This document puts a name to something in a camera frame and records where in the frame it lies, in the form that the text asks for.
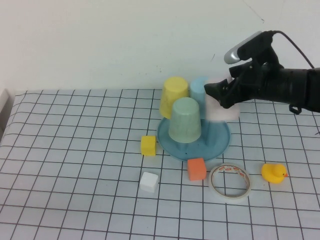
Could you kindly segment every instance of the rubber duck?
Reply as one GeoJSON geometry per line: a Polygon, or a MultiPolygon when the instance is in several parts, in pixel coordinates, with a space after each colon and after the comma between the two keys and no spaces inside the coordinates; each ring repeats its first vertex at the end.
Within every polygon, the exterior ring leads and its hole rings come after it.
{"type": "Polygon", "coordinates": [[[286,167],[280,163],[263,164],[261,174],[264,180],[273,184],[279,184],[285,179],[285,177],[288,177],[286,167]]]}

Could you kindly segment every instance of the light blue cup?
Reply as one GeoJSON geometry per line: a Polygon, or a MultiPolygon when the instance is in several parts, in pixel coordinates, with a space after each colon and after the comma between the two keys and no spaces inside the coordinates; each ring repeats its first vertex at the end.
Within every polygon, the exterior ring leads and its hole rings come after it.
{"type": "Polygon", "coordinates": [[[182,97],[172,106],[169,136],[181,144],[189,144],[201,136],[200,108],[196,100],[182,97]]]}
{"type": "Polygon", "coordinates": [[[207,76],[198,77],[190,84],[190,97],[197,101],[200,108],[200,118],[206,118],[206,91],[205,84],[208,81],[207,76]]]}

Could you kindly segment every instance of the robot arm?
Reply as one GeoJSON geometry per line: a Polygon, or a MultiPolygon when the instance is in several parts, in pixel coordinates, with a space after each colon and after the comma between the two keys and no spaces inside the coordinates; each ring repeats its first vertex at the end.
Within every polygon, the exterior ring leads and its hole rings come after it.
{"type": "Polygon", "coordinates": [[[206,84],[206,93],[226,109],[236,103],[260,99],[287,103],[294,114],[300,114],[302,109],[320,112],[320,68],[283,68],[271,47],[275,33],[279,32],[257,32],[228,51],[224,56],[227,64],[250,58],[252,61],[231,67],[230,83],[225,79],[206,84]]]}

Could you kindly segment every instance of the yellow cube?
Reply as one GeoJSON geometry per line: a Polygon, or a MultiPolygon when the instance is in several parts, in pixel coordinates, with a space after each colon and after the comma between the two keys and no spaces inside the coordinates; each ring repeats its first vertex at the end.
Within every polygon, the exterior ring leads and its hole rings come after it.
{"type": "Polygon", "coordinates": [[[142,136],[141,154],[144,156],[156,155],[156,136],[142,136]]]}

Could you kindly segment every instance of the tape roll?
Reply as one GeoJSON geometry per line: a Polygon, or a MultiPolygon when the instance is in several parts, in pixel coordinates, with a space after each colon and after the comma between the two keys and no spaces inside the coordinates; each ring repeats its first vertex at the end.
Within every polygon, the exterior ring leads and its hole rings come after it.
{"type": "Polygon", "coordinates": [[[235,203],[242,202],[247,198],[247,196],[251,191],[250,175],[245,170],[241,169],[238,166],[232,165],[230,163],[224,163],[220,166],[214,167],[209,174],[208,185],[212,194],[227,204],[228,203],[235,204],[235,203]],[[241,176],[245,181],[245,185],[246,185],[245,192],[241,195],[224,195],[218,192],[214,185],[214,175],[221,172],[239,174],[239,176],[241,176]]]}

